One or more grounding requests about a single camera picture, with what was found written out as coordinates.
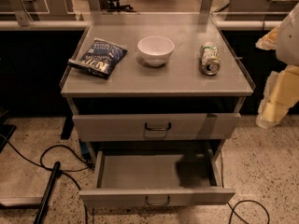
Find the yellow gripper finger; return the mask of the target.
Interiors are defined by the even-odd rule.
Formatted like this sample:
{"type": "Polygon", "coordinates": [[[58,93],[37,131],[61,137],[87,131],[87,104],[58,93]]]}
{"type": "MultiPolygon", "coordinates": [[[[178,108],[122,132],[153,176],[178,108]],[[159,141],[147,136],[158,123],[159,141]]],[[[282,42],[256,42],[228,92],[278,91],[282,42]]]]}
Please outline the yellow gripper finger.
{"type": "Polygon", "coordinates": [[[261,37],[255,44],[258,49],[271,50],[277,48],[279,25],[273,28],[266,35],[261,37]]]}

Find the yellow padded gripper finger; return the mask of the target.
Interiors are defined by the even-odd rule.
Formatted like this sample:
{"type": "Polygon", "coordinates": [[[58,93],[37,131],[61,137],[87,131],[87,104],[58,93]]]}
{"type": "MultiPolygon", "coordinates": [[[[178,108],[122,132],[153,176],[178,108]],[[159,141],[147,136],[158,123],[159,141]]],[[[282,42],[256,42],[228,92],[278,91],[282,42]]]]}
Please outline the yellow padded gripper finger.
{"type": "Polygon", "coordinates": [[[264,129],[278,125],[299,102],[299,67],[288,65],[283,71],[272,71],[266,80],[256,124],[264,129]]]}

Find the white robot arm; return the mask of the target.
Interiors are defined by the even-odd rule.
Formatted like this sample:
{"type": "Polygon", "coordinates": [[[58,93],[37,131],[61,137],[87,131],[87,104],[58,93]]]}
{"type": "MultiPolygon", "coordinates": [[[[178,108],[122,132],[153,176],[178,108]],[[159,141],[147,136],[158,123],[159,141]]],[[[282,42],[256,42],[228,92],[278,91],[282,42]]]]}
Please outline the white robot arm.
{"type": "Polygon", "coordinates": [[[287,64],[279,73],[272,71],[266,80],[256,124],[267,129],[278,125],[299,102],[299,4],[279,26],[260,38],[256,47],[273,49],[277,59],[287,64]]]}

